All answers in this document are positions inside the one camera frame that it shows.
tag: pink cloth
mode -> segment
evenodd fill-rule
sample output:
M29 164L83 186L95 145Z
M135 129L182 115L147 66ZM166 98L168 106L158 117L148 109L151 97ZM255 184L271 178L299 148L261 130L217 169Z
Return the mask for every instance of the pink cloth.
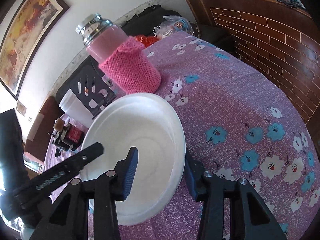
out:
M177 112L192 157L221 178L247 178L288 240L300 239L320 208L320 163L307 128L284 93L254 68L185 32L143 52L161 73L156 93ZM112 90L117 98L125 95L117 85ZM45 167L58 161L48 151ZM121 239L196 239L202 208L183 178L159 214L138 225L119 226ZM229 239L228 200L224 210L223 238ZM93 239L92 210L88 236Z
M144 55L144 45L130 36L99 68L127 94L154 93L161 76Z

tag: red bag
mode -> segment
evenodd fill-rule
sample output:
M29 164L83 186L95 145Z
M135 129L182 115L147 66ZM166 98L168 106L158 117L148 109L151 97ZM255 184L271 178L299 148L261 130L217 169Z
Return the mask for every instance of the red bag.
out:
M134 39L138 42L141 42L145 48L159 41L157 37L154 37L154 36L146 37L145 35L137 35L134 37Z

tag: metal screw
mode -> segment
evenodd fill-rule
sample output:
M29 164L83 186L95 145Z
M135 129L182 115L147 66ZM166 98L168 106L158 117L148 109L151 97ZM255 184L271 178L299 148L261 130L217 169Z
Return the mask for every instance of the metal screw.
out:
M115 174L116 174L116 172L114 170L107 171L107 176L108 177L113 177Z
M203 175L204 175L205 177L207 177L207 178L211 178L211 177L213 176L213 174L212 174L211 171L205 171L205 172L203 173Z
M80 183L80 180L78 178L75 178L71 181L72 185L78 185Z
M239 179L239 182L240 182L240 184L242 184L242 185L247 185L247 184L248 184L248 181L247 181L247 179L245 179L245 178L240 178L240 179Z

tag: metal bottle cap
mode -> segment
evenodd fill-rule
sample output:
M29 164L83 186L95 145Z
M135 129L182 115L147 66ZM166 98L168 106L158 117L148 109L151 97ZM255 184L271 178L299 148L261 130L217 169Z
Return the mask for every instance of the metal bottle cap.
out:
M82 34L83 44L88 46L100 31L112 25L112 21L101 18L100 14L90 14L77 26L76 33Z

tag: plastic bag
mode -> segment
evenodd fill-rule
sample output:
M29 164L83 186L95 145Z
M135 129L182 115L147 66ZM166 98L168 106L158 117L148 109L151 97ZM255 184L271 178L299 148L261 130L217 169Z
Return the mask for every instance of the plastic bag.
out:
M145 48L151 46L152 44L156 43L157 41L159 41L159 39L157 37L154 36L148 36L146 37L145 35L137 35L134 37L134 39L136 41L141 42Z
M165 22L154 28L153 33L158 39L163 39L178 31L185 31L193 35L193 29L187 19L180 16L164 16Z

